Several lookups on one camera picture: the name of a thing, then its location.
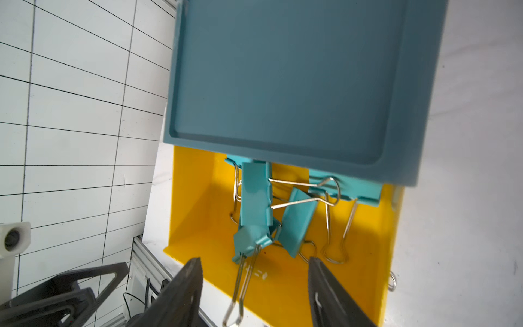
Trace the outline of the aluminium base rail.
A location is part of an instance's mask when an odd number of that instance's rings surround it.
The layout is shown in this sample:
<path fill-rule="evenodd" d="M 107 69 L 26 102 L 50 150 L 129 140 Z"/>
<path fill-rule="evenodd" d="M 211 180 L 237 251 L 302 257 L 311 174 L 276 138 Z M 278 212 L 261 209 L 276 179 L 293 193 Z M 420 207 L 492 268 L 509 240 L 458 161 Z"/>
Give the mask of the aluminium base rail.
<path fill-rule="evenodd" d="M 141 316 L 173 278 L 143 242 L 143 236 L 106 241 L 102 264 L 125 262 L 128 275 L 104 301 L 95 316 L 95 326 L 127 326 Z"/>

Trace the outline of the teal drawer cabinet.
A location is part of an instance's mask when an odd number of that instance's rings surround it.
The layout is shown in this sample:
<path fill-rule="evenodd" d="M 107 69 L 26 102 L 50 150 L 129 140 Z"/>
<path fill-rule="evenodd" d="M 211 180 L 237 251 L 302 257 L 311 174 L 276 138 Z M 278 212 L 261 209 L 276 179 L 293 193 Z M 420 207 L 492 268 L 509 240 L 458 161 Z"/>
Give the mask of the teal drawer cabinet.
<path fill-rule="evenodd" d="M 179 1 L 164 141 L 415 186 L 446 1 Z"/>

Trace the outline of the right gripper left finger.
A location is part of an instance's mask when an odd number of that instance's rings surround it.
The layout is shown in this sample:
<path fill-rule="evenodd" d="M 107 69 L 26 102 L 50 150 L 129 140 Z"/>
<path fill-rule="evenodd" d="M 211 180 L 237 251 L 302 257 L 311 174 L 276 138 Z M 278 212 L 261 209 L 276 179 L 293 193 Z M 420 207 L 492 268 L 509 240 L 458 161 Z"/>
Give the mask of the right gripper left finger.
<path fill-rule="evenodd" d="M 199 258 L 192 258 L 167 286 L 155 302 L 133 317 L 128 326 L 203 326 L 199 315 L 203 288 L 203 269 Z"/>

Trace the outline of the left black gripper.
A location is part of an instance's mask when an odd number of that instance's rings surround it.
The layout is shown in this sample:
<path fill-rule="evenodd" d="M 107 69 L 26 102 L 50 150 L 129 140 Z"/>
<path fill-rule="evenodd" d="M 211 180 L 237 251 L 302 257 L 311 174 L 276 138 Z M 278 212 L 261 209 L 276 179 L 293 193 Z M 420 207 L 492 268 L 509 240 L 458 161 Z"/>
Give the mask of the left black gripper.
<path fill-rule="evenodd" d="M 2 326 L 83 326 L 129 273 L 126 263 L 63 272 L 1 305 Z M 114 278 L 98 296 L 78 281 Z"/>

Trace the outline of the yellow top drawer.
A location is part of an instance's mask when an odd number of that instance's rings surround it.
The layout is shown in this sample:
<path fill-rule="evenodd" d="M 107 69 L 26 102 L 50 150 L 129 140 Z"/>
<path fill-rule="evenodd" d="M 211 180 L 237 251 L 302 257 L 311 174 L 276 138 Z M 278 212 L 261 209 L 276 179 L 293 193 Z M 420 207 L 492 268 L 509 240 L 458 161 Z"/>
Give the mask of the yellow top drawer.
<path fill-rule="evenodd" d="M 165 250 L 186 263 L 202 261 L 204 279 L 225 294 L 211 297 L 208 309 L 222 321 L 230 305 L 238 266 L 233 262 L 234 168 L 221 153 L 174 149 L 170 236 Z M 404 189 L 384 185 L 376 207 L 340 201 L 319 204 L 306 233 L 306 256 L 321 259 L 358 306 L 382 325 L 388 296 L 394 242 Z M 311 326 L 308 266 L 302 258 L 269 246 L 257 257 L 245 298 L 245 311 L 271 326 Z"/>

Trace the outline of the teal clip mid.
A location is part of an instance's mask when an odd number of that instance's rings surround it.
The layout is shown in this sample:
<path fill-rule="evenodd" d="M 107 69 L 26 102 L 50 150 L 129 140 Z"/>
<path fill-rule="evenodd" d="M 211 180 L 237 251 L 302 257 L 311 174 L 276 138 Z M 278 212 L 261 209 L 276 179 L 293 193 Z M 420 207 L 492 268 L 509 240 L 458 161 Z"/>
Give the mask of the teal clip mid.
<path fill-rule="evenodd" d="M 256 265 L 257 257 L 262 249 L 272 245 L 281 224 L 269 226 L 241 226 L 234 235 L 236 255 L 232 261 L 238 264 L 232 301 L 222 321 L 222 326 L 240 326 L 245 313 L 245 297 Z"/>
<path fill-rule="evenodd" d="M 339 244 L 340 251 L 343 255 L 341 261 L 332 259 L 327 254 L 327 249 L 332 244 L 332 228 L 330 207 L 327 204 L 325 205 L 327 243 L 322 247 L 321 253 L 325 259 L 332 264 L 344 264 L 348 259 L 347 251 L 344 248 L 344 242 L 347 239 L 347 234 L 354 220 L 358 205 L 363 204 L 371 207 L 378 207 L 381 201 L 381 193 L 384 185 L 374 181 L 347 177 L 331 172 L 309 170 L 309 182 L 311 184 L 320 184 L 324 179 L 330 177 L 333 178 L 333 181 L 328 180 L 327 183 L 320 186 L 320 193 L 324 193 L 325 195 L 328 194 L 330 197 L 334 198 L 340 197 L 341 200 L 347 200 L 354 204 L 345 225 L 342 241 Z"/>
<path fill-rule="evenodd" d="M 300 250 L 302 245 L 307 243 L 313 245 L 313 254 L 317 254 L 315 243 L 305 238 L 317 204 L 322 202 L 327 208 L 330 208 L 335 207 L 340 201 L 340 195 L 338 195 L 334 202 L 330 202 L 329 194 L 323 187 L 333 182 L 336 189 L 340 191 L 339 182 L 332 176 L 325 177 L 318 183 L 303 183 L 275 178 L 271 178 L 270 182 L 293 187 L 290 199 L 287 202 L 271 206 L 274 210 L 280 208 L 285 210 L 281 220 L 281 227 L 276 232 L 276 240 L 280 243 L 280 247 L 285 249 L 291 257 L 300 256 L 302 260 L 308 262 L 309 259 Z"/>

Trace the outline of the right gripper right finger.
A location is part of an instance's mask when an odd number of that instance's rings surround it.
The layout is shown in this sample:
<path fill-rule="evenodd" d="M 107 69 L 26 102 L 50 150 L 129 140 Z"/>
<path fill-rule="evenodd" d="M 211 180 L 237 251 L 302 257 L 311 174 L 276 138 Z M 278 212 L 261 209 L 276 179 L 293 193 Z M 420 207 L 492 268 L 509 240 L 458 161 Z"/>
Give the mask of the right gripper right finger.
<path fill-rule="evenodd" d="M 376 327 L 327 266 L 309 259 L 308 292 L 314 326 Z"/>

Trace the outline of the teal clip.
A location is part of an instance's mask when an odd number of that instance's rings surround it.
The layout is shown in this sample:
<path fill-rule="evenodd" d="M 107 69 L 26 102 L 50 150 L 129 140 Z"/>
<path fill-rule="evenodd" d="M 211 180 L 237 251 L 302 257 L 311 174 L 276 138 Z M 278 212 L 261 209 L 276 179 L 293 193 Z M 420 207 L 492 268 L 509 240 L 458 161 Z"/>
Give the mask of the teal clip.
<path fill-rule="evenodd" d="M 234 167 L 233 211 L 230 219 L 240 227 L 266 226 L 272 223 L 272 168 L 268 162 L 227 157 Z"/>

